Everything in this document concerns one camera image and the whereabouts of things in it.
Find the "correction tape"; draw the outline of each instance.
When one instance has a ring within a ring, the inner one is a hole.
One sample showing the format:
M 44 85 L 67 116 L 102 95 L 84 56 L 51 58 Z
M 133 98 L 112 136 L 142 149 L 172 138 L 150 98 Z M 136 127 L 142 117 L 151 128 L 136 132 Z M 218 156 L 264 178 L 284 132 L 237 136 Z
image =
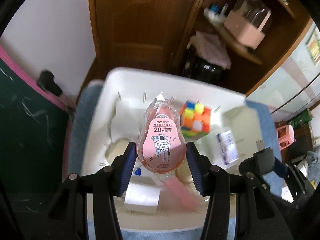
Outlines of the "correction tape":
M 142 165 L 155 173 L 175 170 L 186 157 L 186 142 L 174 106 L 164 100 L 154 101 L 144 119 L 137 143 L 137 155 Z

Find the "transparent plastic casing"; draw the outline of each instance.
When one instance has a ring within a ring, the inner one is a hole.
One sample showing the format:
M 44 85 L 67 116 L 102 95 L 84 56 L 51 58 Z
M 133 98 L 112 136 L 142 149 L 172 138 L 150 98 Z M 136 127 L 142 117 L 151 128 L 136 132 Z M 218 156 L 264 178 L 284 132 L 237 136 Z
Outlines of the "transparent plastic casing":
M 238 0 L 233 8 L 257 29 L 267 16 L 270 9 L 261 0 Z
M 177 128 L 177 134 L 178 134 L 179 140 L 181 142 L 179 152 L 175 153 L 175 157 L 178 158 L 178 161 L 175 161 L 173 165 L 171 165 L 165 170 L 158 169 L 156 167 L 151 167 L 146 161 L 146 156 L 144 156 L 143 154 L 143 145 L 148 135 L 148 129 L 149 129 L 150 123 L 155 118 L 168 118 L 173 120 Z M 144 114 L 144 126 L 142 128 L 142 131 L 140 132 L 140 136 L 137 143 L 137 155 L 142 165 L 154 173 L 160 173 L 160 174 L 168 173 L 168 172 L 174 171 L 176 168 L 178 168 L 182 164 L 184 158 L 186 157 L 186 142 L 181 133 L 179 114 L 171 103 L 167 101 L 162 101 L 162 100 L 154 101 L 147 108 Z

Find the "pink object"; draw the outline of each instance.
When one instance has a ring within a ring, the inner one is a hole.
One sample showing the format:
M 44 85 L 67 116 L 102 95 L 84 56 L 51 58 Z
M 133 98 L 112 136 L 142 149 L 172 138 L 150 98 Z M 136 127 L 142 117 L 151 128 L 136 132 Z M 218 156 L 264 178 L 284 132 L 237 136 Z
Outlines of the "pink object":
M 256 49 L 265 37 L 262 29 L 270 15 L 270 9 L 261 0 L 238 0 L 224 27 L 239 43 Z
M 199 203 L 195 196 L 193 196 L 177 178 L 167 179 L 164 181 L 164 186 L 181 201 L 181 204 L 186 209 L 191 211 L 197 210 Z
M 145 113 L 145 128 L 137 143 L 142 165 L 155 173 L 178 168 L 186 157 L 186 143 L 180 129 L 180 118 L 167 101 L 154 101 Z
M 294 130 L 292 125 L 284 125 L 277 128 L 280 150 L 287 148 L 294 142 Z
M 71 107 L 72 109 L 76 109 L 76 104 L 67 96 L 65 96 L 64 94 L 62 94 L 61 96 L 58 97 L 58 99 L 66 104 L 67 106 Z
M 66 129 L 66 137 L 64 139 L 64 146 L 63 146 L 63 157 L 62 157 L 62 182 L 64 182 L 68 174 L 68 158 L 69 158 L 69 145 L 70 145 L 70 139 L 71 139 L 71 131 L 72 131 L 73 123 L 68 121 L 68 126 Z

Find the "pink towel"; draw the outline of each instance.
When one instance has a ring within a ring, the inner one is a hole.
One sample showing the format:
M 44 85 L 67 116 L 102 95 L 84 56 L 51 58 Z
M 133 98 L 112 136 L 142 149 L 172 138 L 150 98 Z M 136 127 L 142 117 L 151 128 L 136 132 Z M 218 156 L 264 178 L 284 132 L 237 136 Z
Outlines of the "pink towel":
M 190 38 L 189 45 L 193 45 L 198 56 L 207 62 L 221 66 L 223 69 L 230 69 L 230 57 L 218 35 L 196 31 L 196 35 Z
M 181 201 L 181 204 L 188 210 L 196 211 L 199 203 L 194 195 L 192 195 L 185 186 L 177 179 L 167 179 L 164 186 Z

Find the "rubik's cube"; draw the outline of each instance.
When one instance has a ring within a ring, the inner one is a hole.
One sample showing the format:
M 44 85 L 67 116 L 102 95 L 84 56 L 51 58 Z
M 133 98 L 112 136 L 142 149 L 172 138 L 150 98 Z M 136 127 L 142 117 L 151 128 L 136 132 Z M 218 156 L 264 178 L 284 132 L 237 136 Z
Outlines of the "rubik's cube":
M 198 133 L 207 135 L 210 132 L 210 114 L 210 108 L 187 101 L 179 112 L 182 134 L 186 137 Z

